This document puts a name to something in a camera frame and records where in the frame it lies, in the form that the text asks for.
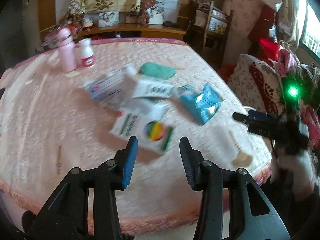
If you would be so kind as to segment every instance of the green stripe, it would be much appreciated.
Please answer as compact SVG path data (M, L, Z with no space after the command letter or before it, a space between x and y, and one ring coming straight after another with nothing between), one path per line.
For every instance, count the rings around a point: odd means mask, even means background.
M163 152L167 149L167 146L168 146L168 144L169 144L169 141L170 141L172 132L173 132L173 127L169 127L169 130L168 130L168 133L167 133L167 137L166 137L166 139L165 139L165 141L163 142L162 147L161 147L161 150L162 150Z
M131 114L128 114L127 117L125 118L125 121L124 121L123 126L122 126L122 128L121 128L120 135L123 133L124 128L126 127L128 121L129 121L130 116L131 116Z

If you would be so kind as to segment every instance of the pink bottle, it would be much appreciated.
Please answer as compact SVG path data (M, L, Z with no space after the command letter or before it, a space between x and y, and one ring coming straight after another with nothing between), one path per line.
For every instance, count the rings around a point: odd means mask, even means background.
M62 70L70 72L77 68L75 43L73 42L71 32L68 28L62 29L58 32L58 50Z

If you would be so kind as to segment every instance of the white bottle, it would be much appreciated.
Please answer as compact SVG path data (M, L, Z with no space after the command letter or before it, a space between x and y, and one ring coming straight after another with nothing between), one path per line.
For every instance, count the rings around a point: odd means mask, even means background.
M93 50L91 47L91 38L79 41L80 45L80 60L82 67L90 68L96 64L94 59Z

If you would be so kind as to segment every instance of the blue plastic package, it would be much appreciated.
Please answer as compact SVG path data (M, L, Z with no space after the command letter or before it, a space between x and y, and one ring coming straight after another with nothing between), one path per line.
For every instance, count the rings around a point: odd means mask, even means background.
M180 100L200 125L208 122L222 103L220 96L208 83L200 94L182 95Z

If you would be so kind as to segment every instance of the wooden chair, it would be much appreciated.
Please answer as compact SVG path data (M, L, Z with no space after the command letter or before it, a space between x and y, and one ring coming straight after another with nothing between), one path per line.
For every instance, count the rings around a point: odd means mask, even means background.
M228 34L229 34L231 22L232 22L232 17L233 17L233 10L231 10L230 15L228 16L228 20L219 18L217 16L213 16L212 15L213 10L218 11L220 13L223 13L222 11L220 11L219 9L214 7L214 1L211 1L210 2L210 8L206 12L208 14L208 16L207 16L207 19L206 19L205 27L202 28L202 27L195 26L194 24L192 24L190 26L190 29L191 29L191 32L193 34L189 35L189 36L191 36L191 39L192 39L190 45L210 65L214 64L214 63L216 63L216 64L221 64L222 63L224 51L225 51L226 44L227 44ZM218 20L221 20L221 21L224 21L224 22L227 23L226 30L225 30L225 32L223 34L220 34L220 33L214 32L212 30L209 30L210 21L211 21L211 19L213 17L218 19ZM201 34L200 36L203 37L200 41L198 41L197 46L193 46L193 44L192 44L192 42L195 41L194 32L200 33ZM209 40L209 39L214 41L213 48L206 47L207 40Z

